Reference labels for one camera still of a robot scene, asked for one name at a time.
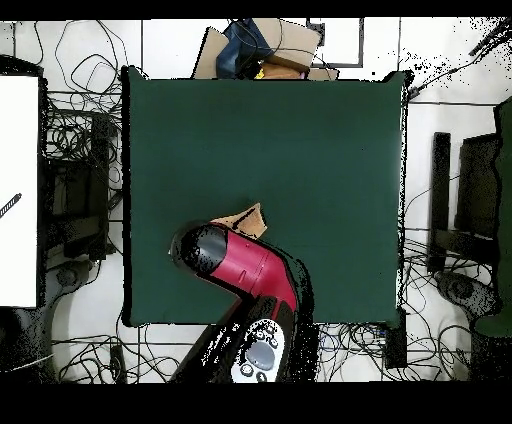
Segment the whiteboard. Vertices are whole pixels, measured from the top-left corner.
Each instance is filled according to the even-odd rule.
[[[0,75],[0,306],[35,307],[37,297],[38,78]]]

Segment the gray button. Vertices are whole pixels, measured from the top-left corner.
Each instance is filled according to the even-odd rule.
[[[242,373],[243,376],[250,377],[254,371],[249,364],[243,364],[240,367],[240,372]]]
[[[275,355],[270,346],[263,342],[254,343],[245,353],[247,360],[260,370],[268,371],[274,366]]]
[[[265,383],[267,381],[267,376],[262,372],[256,373],[256,381],[258,383]]]

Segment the tile floor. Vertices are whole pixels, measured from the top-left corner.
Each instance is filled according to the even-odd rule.
[[[305,18],[290,20],[305,22]],[[312,18],[311,21],[322,21],[322,18]],[[328,35],[326,47],[319,51],[319,55],[325,54],[325,60],[328,61],[353,60],[350,57],[354,56],[355,38],[350,36],[347,29],[353,26],[353,22],[343,19],[324,19],[323,22],[327,25]],[[0,22],[0,53],[15,53],[17,57],[36,63],[41,60],[48,79],[48,89],[52,91],[76,88],[71,81],[73,69],[83,59],[94,54],[102,55],[113,62],[113,50],[120,65],[129,63],[140,66],[151,78],[189,77],[206,27],[213,26],[222,31],[227,22],[201,19],[104,21],[104,24],[119,38],[110,34],[112,42],[109,42],[104,30],[95,21],[69,24],[39,22],[37,28],[44,52],[41,55],[33,21],[16,24],[15,47],[12,25]],[[335,28],[331,32],[329,25]],[[415,73],[414,85],[417,86],[454,66],[469,62],[472,59],[468,55],[469,51],[490,29],[491,24],[484,18],[365,18],[364,66],[361,69],[341,69],[340,78],[380,80],[391,71],[410,69]],[[99,56],[95,56],[85,61],[75,73],[74,80],[87,81],[94,71],[89,88],[102,90],[108,86],[113,72],[107,66],[95,68],[98,58]],[[455,176],[459,166],[458,150],[463,139],[495,131],[492,107],[512,94],[510,65],[510,55],[506,54],[505,47],[502,46],[482,62],[432,83],[411,102],[407,121],[406,204],[429,186],[430,149],[434,132],[446,131],[452,134],[451,174]],[[55,94],[56,98],[60,98],[59,96],[64,95]],[[455,193],[457,180],[452,182],[452,187],[452,193]],[[452,196],[452,224],[455,202],[455,196]],[[428,195],[415,200],[407,214],[406,227],[426,228],[427,207]],[[121,218],[122,203],[111,219]],[[112,223],[110,228],[110,237],[118,247],[122,246],[121,225]],[[407,237],[425,242],[425,235],[425,232],[409,232]],[[103,263],[94,284],[62,299],[55,314],[53,339],[115,334],[116,320],[123,301],[122,284],[123,258],[115,254]],[[410,292],[409,303],[421,311],[434,337],[447,325],[467,325],[461,310],[441,299],[430,285]],[[134,352],[140,349],[147,356],[152,352],[156,357],[173,356],[179,361],[202,329],[203,326],[176,325],[150,325],[147,328],[133,329],[125,328],[121,324],[119,333],[126,343],[132,344]],[[326,331],[334,334],[338,329],[339,326],[331,325]],[[425,346],[425,341],[418,341],[427,334],[421,317],[409,316],[407,329],[411,341],[409,360],[430,356],[422,350],[431,347]],[[138,344],[139,340],[144,341],[144,336],[148,344]],[[450,331],[443,337],[443,342],[449,349],[469,349],[469,338],[463,331]],[[86,342],[56,345],[56,367],[61,368],[68,363],[75,353],[83,349],[84,343]],[[100,353],[106,355],[106,361],[109,359],[107,352],[103,349]],[[125,354],[127,367],[136,367],[136,355],[130,352]],[[326,376],[333,369],[336,371],[333,373],[333,381],[371,381],[398,377],[397,371],[389,371],[382,376],[376,364],[367,356],[357,355],[353,350],[338,352],[335,359],[334,354],[330,355],[331,358],[323,357],[326,363],[319,373],[319,381],[326,380]],[[430,363],[439,365],[439,359],[433,358]],[[176,365],[166,360],[159,367],[162,372],[170,374]],[[418,368],[417,371],[423,378],[434,377],[430,368]],[[455,372],[464,378],[463,370],[461,374],[457,370]],[[141,382],[162,381],[148,365],[140,366],[140,375]],[[78,367],[69,370],[68,377],[80,376],[83,376],[83,370]]]

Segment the green tabletop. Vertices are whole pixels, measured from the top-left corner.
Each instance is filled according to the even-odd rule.
[[[216,322],[234,296],[177,269],[171,238],[256,202],[263,240],[308,268],[316,322],[395,319],[402,73],[382,83],[128,76],[132,325]]]

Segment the yellow object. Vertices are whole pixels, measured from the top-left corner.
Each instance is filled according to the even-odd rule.
[[[260,69],[260,71],[258,72],[258,75],[256,75],[254,77],[254,79],[263,79],[263,77],[265,76],[265,73],[263,72],[263,68]]]

